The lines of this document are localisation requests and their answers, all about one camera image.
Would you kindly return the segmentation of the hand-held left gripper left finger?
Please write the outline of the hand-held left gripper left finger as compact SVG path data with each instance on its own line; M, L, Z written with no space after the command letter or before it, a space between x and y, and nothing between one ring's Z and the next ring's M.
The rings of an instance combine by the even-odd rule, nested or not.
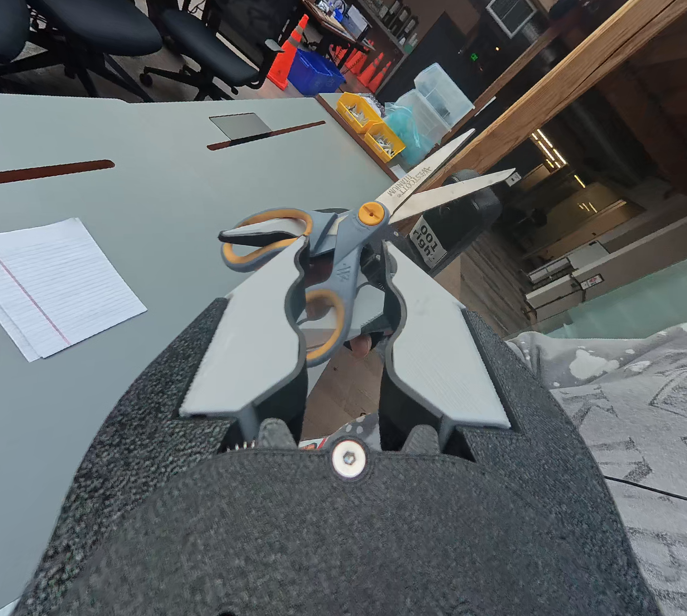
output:
M296 240L230 294L179 407L190 419L234 419L243 440L267 419L302 434L308 369L297 325L305 308L308 240Z

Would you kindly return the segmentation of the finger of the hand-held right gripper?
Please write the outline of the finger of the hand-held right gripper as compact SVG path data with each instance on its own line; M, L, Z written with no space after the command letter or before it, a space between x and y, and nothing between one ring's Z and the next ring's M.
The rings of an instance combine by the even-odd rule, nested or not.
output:
M384 329L387 326L384 303L385 291L369 282L360 285L356 290L350 334L369 334Z
M289 246L311 230L310 222L245 222L222 230L218 239L222 243L253 248Z

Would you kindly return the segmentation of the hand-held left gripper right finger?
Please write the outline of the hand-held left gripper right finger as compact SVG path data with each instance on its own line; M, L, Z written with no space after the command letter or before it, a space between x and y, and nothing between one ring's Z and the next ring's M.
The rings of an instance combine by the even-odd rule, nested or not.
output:
M383 252L386 301L400 311L399 320L390 320L390 378L441 424L510 426L464 305L392 243Z

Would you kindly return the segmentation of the grey and yellow scissors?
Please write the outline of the grey and yellow scissors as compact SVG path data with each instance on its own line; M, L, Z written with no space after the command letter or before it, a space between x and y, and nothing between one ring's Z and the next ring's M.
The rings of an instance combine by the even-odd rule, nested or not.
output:
M330 276L307 291L305 300L306 302L321 299L327 301L328 306L336 311L337 329L322 346L307 352L306 365L308 367L318 366L332 358L348 338L361 253L366 243L375 235L380 234L386 226L400 221L402 217L421 214L481 190L485 186L503 182L514 172L513 169L509 169L494 174L478 175L466 181L421 191L416 195L416 191L430 181L443 165L447 164L453 152L460 148L473 133L474 130L469 130L437 149L400 177L386 191L356 209L350 209L342 214L329 214L322 211L282 207L253 214L240 222L310 222L312 230L303 237L308 238L311 255L317 258L332 252ZM223 243L222 256L229 268L245 273L257 270L286 248L287 246L253 248Z

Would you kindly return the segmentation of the stack of lined paper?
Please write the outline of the stack of lined paper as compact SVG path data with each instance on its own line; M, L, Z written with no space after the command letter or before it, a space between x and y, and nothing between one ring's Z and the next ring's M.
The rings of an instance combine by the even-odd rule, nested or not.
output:
M1 327L28 362L146 311L79 218L1 233Z

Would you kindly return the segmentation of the person's right hand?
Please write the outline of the person's right hand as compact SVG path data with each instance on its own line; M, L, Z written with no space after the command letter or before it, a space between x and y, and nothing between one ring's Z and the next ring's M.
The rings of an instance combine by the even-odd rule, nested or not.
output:
M382 342L385 335L383 332L372 332L353 337L344 343L344 347L351 351L355 358L363 359L370 354L373 349Z

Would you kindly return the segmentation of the teal plastic bag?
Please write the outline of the teal plastic bag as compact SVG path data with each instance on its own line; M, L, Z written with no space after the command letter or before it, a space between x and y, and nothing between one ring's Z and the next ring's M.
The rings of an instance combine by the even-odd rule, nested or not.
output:
M405 144L400 161L406 167L415 167L431 152L434 144L418 128L412 110L392 102L384 104L385 122L390 130Z

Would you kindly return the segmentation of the clear storage bins stack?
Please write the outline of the clear storage bins stack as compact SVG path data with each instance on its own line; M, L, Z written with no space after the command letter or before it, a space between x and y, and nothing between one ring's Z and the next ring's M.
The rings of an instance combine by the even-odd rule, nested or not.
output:
M421 71L414 85L396 105L411 111L418 132L433 145L475 107L438 63Z

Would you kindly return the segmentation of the blue recycling bin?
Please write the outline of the blue recycling bin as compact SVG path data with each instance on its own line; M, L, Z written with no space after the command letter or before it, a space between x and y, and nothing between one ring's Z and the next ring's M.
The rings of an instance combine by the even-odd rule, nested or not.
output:
M303 49L296 52L288 81L305 97L334 93L346 83L344 75L329 59Z

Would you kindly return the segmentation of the person's grey splattered sweatshirt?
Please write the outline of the person's grey splattered sweatshirt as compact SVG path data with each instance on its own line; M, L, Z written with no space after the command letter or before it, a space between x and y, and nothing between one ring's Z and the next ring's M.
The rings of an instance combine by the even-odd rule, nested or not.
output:
M686 324L647 338L503 341L466 320L513 431L458 428L444 452L494 467L639 597L628 615L686 614Z

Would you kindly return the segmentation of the black mesh office chair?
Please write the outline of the black mesh office chair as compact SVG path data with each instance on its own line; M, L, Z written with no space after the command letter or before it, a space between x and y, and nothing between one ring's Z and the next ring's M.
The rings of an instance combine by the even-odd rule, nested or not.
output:
M180 54L195 62L179 71L145 66L140 81L152 86L154 75L197 88L194 100L230 99L215 85L219 79L233 93L259 89L279 53L280 41L297 13L299 0L207 0L206 20L168 9L161 22Z

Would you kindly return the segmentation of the wooden post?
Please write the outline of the wooden post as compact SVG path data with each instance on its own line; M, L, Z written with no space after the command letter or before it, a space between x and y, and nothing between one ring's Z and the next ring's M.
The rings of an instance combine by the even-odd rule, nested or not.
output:
M596 86L686 14L686 0L628 0L474 140L437 150L448 159L394 215L402 224L502 181L512 171L442 186L455 168L485 172L534 130Z

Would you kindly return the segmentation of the wall vent grille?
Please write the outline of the wall vent grille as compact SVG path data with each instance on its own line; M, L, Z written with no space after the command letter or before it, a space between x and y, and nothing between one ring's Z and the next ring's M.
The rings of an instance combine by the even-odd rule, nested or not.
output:
M537 8L530 0L491 0L486 11L503 33L513 39L536 15Z

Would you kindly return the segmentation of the black hoodie drawstring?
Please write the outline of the black hoodie drawstring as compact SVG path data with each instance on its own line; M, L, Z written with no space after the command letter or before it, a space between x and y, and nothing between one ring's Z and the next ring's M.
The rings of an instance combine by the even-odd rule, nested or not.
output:
M668 498L671 498L671 499L678 499L678 500L684 500L684 501L686 501L686 496L681 495L681 494L677 494L677 493L674 493L674 492L669 492L669 491L666 491L666 490L661 490L661 489L659 489L659 488L655 488L655 487L652 487L652 486L644 485L644 484L641 484L641 483L638 483L638 482L635 482L635 481L630 481L630 480L626 480L626 479L617 478L617 477L614 477L614 476L604 475L603 477L604 477L605 480L607 480L607 481L612 481L612 482L614 482L614 483L619 483L619 484L628 485L628 486L631 486L631 487L633 487L633 488L637 488L637 489L640 489L640 490L645 490L645 491L648 491L648 492L652 492L652 493L655 493L655 494L662 495L663 497L668 497Z

